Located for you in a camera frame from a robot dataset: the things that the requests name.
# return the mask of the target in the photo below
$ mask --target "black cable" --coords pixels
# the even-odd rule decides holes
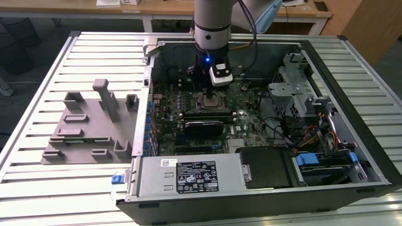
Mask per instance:
[[[273,137],[273,138],[269,138],[269,140],[273,140],[273,141],[272,141],[273,144],[277,145],[277,144],[276,144],[276,140],[284,140],[284,139],[277,138],[277,134],[274,133],[274,137]]]
[[[191,20],[191,29],[195,30],[195,21],[194,21],[194,16],[193,16],[193,20]]]
[[[284,133],[281,133],[278,130],[276,130],[269,124],[266,124],[266,122],[265,122],[265,125],[266,125],[266,127],[268,127],[272,131],[274,131],[274,133],[277,133],[277,134],[284,138],[285,142],[286,142],[292,147],[300,148],[300,147],[296,145],[296,143],[294,143],[294,142],[284,135]]]
[[[268,119],[276,119],[277,121],[282,121],[280,117],[273,117],[273,116],[264,118],[264,121],[266,121]]]
[[[175,65],[167,65],[167,68],[166,68],[166,76],[167,76],[167,83],[170,83],[170,79],[171,79],[171,76],[170,76],[170,71],[171,69],[177,69],[179,74],[181,74],[181,68],[177,67]]]
[[[286,9],[286,22],[289,22],[289,12],[288,12],[288,6],[282,4],[282,6],[285,7]]]
[[[0,132],[0,136],[7,136],[7,137],[10,137],[10,136],[11,136],[11,133]]]
[[[246,15],[246,18],[248,18],[248,21],[249,21],[249,24],[252,26],[252,30],[253,30],[253,38],[254,38],[254,47],[256,47],[256,51],[254,51],[254,59],[253,59],[253,62],[252,64],[249,65],[249,67],[246,67],[244,69],[244,71],[249,71],[254,65],[256,65],[256,62],[257,62],[257,59],[258,59],[258,42],[257,42],[257,26],[256,26],[256,21],[254,21],[254,18],[252,16],[252,13],[249,11],[249,8],[248,6],[245,5],[245,2],[244,0],[238,0],[240,1],[240,5],[241,5],[241,8],[242,8],[242,11]]]

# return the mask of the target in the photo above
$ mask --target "wire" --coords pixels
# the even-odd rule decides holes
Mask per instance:
[[[274,133],[277,133],[284,138],[285,142],[290,146],[297,147],[296,143],[284,135],[284,133],[281,133],[278,130],[276,130],[269,124],[266,124],[266,122],[265,122],[265,125],[272,131],[274,131]]]
[[[252,13],[249,11],[248,6],[245,5],[244,0],[238,0],[238,1],[240,1],[240,5],[241,5],[241,8],[242,8],[242,11],[244,11],[244,13],[245,13],[245,15],[248,17],[249,24],[250,24],[252,29],[253,29],[254,47],[256,47],[253,62],[249,65],[249,67],[246,67],[245,70],[244,70],[244,72],[246,72],[246,71],[249,71],[253,68],[253,66],[256,65],[257,59],[258,59],[257,26],[256,26],[256,21],[253,19],[253,15],[252,15]]]
[[[281,138],[277,138],[277,134],[274,133],[274,138],[269,138],[269,140],[273,140],[272,142],[269,141],[269,144],[270,145],[277,145],[277,146],[284,146],[284,145],[288,145],[288,144],[276,144],[276,140],[284,140],[284,139],[281,139]]]
[[[308,132],[310,129],[317,128],[318,126],[309,126],[306,131],[305,131],[305,139],[308,139]]]
[[[42,84],[41,81],[14,81],[14,82],[8,82],[7,84],[19,84],[19,83],[38,83],[38,84]]]
[[[282,6],[285,7],[286,9],[286,22],[289,22],[289,12],[288,12],[288,6],[282,4]]]
[[[336,150],[338,150],[338,136],[337,134],[329,130],[329,134],[333,135],[333,139],[334,139],[334,147],[336,147]]]
[[[170,76],[170,71],[171,69],[177,69],[179,74],[182,74],[182,69],[178,67],[178,66],[174,66],[174,65],[167,65],[167,68],[166,68],[166,76],[167,76],[167,82],[170,83],[170,79],[171,79],[171,76]]]
[[[266,121],[268,119],[276,119],[277,121],[282,121],[280,117],[273,117],[273,116],[264,118],[264,121]]]
[[[194,37],[194,34],[195,34],[195,22],[194,22],[194,16],[193,16],[193,20],[191,20],[190,34],[191,34],[193,37]]]
[[[313,143],[316,143],[317,141],[318,141],[318,135],[316,134],[309,140],[301,142],[302,144],[300,144],[300,147],[304,147],[304,146],[306,146],[306,145],[309,145],[309,144],[313,144]]]

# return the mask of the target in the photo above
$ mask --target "slotted aluminum table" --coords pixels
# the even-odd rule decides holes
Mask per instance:
[[[65,110],[67,91],[95,97],[93,81],[105,78],[117,97],[137,93],[147,67],[147,38],[191,38],[181,33],[83,32],[70,37],[38,93],[0,154],[2,225],[137,225],[119,211],[114,199],[126,185],[111,185],[111,176],[130,164],[42,165]],[[234,35],[250,39],[250,35]],[[402,169],[402,102],[348,41],[337,37],[273,36],[261,39],[310,40],[352,103],[397,168]],[[321,92],[324,87],[317,79]],[[358,201],[337,211],[248,218],[181,225],[401,225],[402,193]]]

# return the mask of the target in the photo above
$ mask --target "blue tab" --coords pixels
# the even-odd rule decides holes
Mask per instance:
[[[298,166],[302,166],[305,164],[301,156],[297,156],[297,164],[298,164]]]
[[[353,163],[357,163],[360,160],[358,160],[358,156],[357,156],[357,154],[354,153],[354,152],[350,152],[350,158],[352,158],[352,161],[353,161]]]
[[[125,175],[114,175],[113,176],[113,184],[114,185],[125,184]]]
[[[300,154],[302,165],[305,164],[320,164],[318,157],[314,153]]]

